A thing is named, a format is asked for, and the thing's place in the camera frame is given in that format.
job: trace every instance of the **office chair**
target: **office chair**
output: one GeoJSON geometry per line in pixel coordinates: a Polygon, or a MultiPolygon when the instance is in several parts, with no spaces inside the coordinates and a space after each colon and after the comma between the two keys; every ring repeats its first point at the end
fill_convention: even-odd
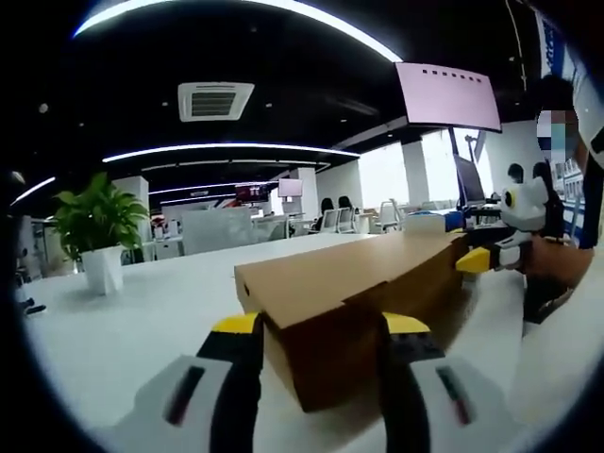
{"type": "Polygon", "coordinates": [[[323,213],[323,224],[321,225],[321,232],[322,233],[337,233],[339,218],[340,218],[340,210],[326,210],[323,213]]]}
{"type": "Polygon", "coordinates": [[[382,232],[386,233],[391,229],[400,230],[403,215],[401,214],[396,201],[390,199],[383,201],[379,208],[379,226],[382,232]]]}
{"type": "Polygon", "coordinates": [[[352,208],[340,208],[338,210],[340,212],[340,218],[338,219],[338,232],[345,233],[356,233],[357,229],[355,228],[354,223],[354,212],[352,208]]]}

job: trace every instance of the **green leaves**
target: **green leaves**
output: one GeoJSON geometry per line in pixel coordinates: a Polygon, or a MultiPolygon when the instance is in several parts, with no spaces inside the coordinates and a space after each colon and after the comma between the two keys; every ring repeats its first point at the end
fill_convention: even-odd
{"type": "Polygon", "coordinates": [[[57,195],[57,198],[66,205],[73,205],[76,202],[76,196],[73,192],[64,191],[57,195]]]}
{"type": "Polygon", "coordinates": [[[121,244],[141,246],[138,224],[148,221],[148,211],[132,193],[118,190],[107,174],[95,175],[81,194],[61,192],[55,214],[61,246],[77,259],[86,251],[121,244]]]}

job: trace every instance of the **potted plant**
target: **potted plant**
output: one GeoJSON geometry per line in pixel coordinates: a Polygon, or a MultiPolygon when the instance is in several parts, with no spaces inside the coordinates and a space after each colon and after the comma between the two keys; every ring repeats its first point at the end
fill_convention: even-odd
{"type": "Polygon", "coordinates": [[[100,173],[76,195],[61,192],[55,228],[61,246],[72,260],[82,260],[89,287],[109,294],[124,286],[122,251],[141,246],[138,224],[148,220],[147,209],[132,193],[117,189],[100,173]]]}

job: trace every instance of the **white flower pot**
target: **white flower pot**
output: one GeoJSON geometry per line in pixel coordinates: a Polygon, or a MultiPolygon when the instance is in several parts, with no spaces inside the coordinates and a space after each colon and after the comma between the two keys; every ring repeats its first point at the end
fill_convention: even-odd
{"type": "Polygon", "coordinates": [[[82,253],[88,287],[95,294],[112,294],[124,287],[121,245],[82,253]]]}

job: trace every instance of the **black ceiling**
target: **black ceiling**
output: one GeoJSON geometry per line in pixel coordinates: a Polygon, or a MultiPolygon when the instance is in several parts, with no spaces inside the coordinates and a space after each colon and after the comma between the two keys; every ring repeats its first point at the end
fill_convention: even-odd
{"type": "MultiPolygon", "coordinates": [[[[502,121],[530,115],[504,0],[307,3],[365,31],[405,61],[488,75],[502,121]]],[[[534,17],[526,7],[510,4],[530,81],[539,73],[534,17]]],[[[341,31],[288,10],[241,0],[178,0],[130,11],[71,39],[87,10],[77,2],[61,2],[60,8],[64,15],[52,24],[44,20],[50,9],[37,11],[41,17],[30,19],[25,52],[16,58],[17,114],[8,133],[17,137],[19,150],[11,154],[11,165],[28,186],[58,177],[21,202],[21,210],[44,215],[52,209],[42,202],[49,194],[77,188],[99,169],[121,177],[162,167],[143,172],[151,190],[160,190],[264,180],[299,165],[242,159],[337,165],[353,158],[255,148],[165,152],[107,164],[102,158],[190,143],[331,148],[405,113],[390,61],[341,31]],[[242,118],[181,123],[177,86],[202,81],[254,83],[242,118]],[[39,112],[42,103],[46,113],[39,112]],[[203,160],[234,161],[186,165],[203,160]]],[[[393,140],[417,140],[419,132],[406,127],[347,149],[363,152],[393,140]]]]}

